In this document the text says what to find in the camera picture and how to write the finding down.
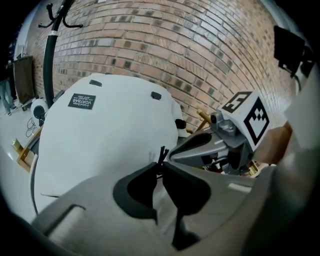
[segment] brick wall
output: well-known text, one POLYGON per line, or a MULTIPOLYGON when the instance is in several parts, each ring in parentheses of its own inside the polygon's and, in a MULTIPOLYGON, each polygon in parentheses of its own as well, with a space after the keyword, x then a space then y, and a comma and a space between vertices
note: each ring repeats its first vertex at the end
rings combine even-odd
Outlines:
MULTIPOLYGON (((35 87, 44 95, 43 57, 50 28, 43 1, 28 33, 35 87)), ((188 128, 239 90, 259 89, 277 126, 294 97, 273 58, 275 21, 257 0, 76 0, 58 31, 53 64, 57 93, 91 73, 140 77, 180 103, 188 128)))

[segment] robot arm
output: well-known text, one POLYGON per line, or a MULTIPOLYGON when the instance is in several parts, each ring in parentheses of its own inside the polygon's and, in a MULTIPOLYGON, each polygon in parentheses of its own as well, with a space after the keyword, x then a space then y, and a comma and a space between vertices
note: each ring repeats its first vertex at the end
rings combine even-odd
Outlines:
POLYGON ((258 91, 236 93, 199 130, 169 153, 173 162, 192 167, 220 164, 227 174, 245 172, 265 137, 270 120, 258 91))

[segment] white cover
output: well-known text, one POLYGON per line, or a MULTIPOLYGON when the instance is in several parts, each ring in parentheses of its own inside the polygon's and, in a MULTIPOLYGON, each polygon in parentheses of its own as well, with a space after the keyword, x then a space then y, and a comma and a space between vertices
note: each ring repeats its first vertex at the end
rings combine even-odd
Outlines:
MULTIPOLYGON (((157 162, 162 146, 171 150, 177 144, 175 119, 182 119, 179 104, 155 83, 105 74, 77 81, 52 105, 43 125, 34 182, 38 211, 54 199, 47 196, 60 196, 90 177, 119 169, 132 173, 157 162), (68 106, 74 93, 96 96, 93 108, 68 106)), ((185 129, 179 133, 187 136, 185 129)))

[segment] black strap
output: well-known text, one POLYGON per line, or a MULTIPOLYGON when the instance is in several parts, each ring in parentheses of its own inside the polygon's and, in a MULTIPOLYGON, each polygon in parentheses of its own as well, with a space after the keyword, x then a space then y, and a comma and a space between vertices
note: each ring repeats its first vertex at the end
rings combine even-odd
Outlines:
POLYGON ((184 120, 176 119, 174 122, 177 129, 185 129, 187 127, 187 123, 184 120))

